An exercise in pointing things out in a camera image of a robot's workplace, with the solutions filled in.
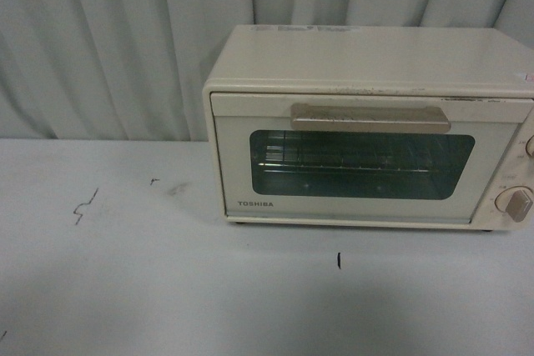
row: control knob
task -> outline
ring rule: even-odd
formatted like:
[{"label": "control knob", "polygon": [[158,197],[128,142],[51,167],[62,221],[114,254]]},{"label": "control knob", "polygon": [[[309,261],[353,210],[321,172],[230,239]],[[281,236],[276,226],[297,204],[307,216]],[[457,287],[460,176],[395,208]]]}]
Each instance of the control knob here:
[{"label": "control knob", "polygon": [[516,223],[523,221],[534,203],[534,195],[527,187],[508,188],[495,199],[496,207],[508,213]]},{"label": "control knob", "polygon": [[534,158],[534,137],[530,138],[525,146],[526,153]]}]

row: toaster oven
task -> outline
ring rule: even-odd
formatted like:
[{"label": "toaster oven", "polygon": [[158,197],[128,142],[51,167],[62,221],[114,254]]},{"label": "toaster oven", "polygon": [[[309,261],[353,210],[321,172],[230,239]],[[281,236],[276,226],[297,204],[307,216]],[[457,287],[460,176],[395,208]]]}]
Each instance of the toaster oven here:
[{"label": "toaster oven", "polygon": [[534,52],[490,28],[238,26],[204,86],[236,223],[517,229]]}]

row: sticker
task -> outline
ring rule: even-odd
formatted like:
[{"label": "sticker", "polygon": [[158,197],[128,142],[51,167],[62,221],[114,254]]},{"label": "sticker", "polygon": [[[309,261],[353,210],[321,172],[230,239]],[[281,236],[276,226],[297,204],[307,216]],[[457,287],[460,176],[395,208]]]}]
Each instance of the sticker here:
[{"label": "sticker", "polygon": [[274,31],[275,25],[253,25],[250,27],[250,31]]},{"label": "sticker", "polygon": [[353,33],[360,31],[361,27],[343,25],[253,25],[250,31],[301,31],[301,32],[327,32],[327,33]]},{"label": "sticker", "polygon": [[525,83],[534,83],[534,73],[517,73],[516,76]]},{"label": "sticker", "polygon": [[353,26],[336,26],[336,25],[319,25],[318,31],[326,31],[329,33],[353,33],[354,31],[360,31],[361,27]]},{"label": "sticker", "polygon": [[316,31],[315,25],[279,25],[279,31]]}]

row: white table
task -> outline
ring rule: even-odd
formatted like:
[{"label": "white table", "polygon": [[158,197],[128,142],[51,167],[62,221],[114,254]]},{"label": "white table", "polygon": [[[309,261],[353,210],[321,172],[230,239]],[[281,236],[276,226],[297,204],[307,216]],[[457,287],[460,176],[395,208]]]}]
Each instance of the white table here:
[{"label": "white table", "polygon": [[229,224],[206,143],[0,160],[0,355],[534,354],[532,226]]}]

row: curtain fold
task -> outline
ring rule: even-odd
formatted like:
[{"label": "curtain fold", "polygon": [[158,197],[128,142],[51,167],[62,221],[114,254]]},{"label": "curtain fold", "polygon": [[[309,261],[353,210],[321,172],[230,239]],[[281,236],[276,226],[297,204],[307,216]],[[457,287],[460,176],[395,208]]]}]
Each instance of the curtain fold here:
[{"label": "curtain fold", "polygon": [[0,0],[0,137],[205,140],[201,89],[236,24],[496,27],[534,0]]}]

